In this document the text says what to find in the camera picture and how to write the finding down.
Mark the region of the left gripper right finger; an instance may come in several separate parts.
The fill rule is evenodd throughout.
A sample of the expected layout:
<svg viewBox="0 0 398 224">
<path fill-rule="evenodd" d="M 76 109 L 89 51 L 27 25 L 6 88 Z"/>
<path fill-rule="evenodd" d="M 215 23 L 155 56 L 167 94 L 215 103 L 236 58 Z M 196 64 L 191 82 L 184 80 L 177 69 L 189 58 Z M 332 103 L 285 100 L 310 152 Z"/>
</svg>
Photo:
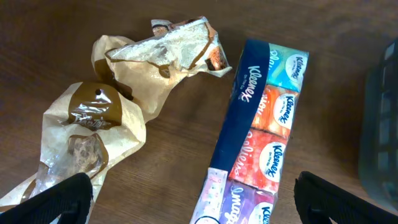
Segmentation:
<svg viewBox="0 0 398 224">
<path fill-rule="evenodd" d="M 294 200 L 303 224 L 397 224 L 397 216 L 303 171 L 295 180 Z"/>
</svg>

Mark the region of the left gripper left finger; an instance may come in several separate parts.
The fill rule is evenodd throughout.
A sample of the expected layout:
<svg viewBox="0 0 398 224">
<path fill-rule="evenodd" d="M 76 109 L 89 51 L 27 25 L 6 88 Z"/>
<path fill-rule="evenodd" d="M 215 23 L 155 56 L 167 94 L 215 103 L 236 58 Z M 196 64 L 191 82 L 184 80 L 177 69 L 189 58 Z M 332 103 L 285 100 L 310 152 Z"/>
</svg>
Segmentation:
<svg viewBox="0 0 398 224">
<path fill-rule="evenodd" d="M 1 224 L 84 224 L 92 199 L 90 178 L 78 173 L 1 214 Z"/>
</svg>

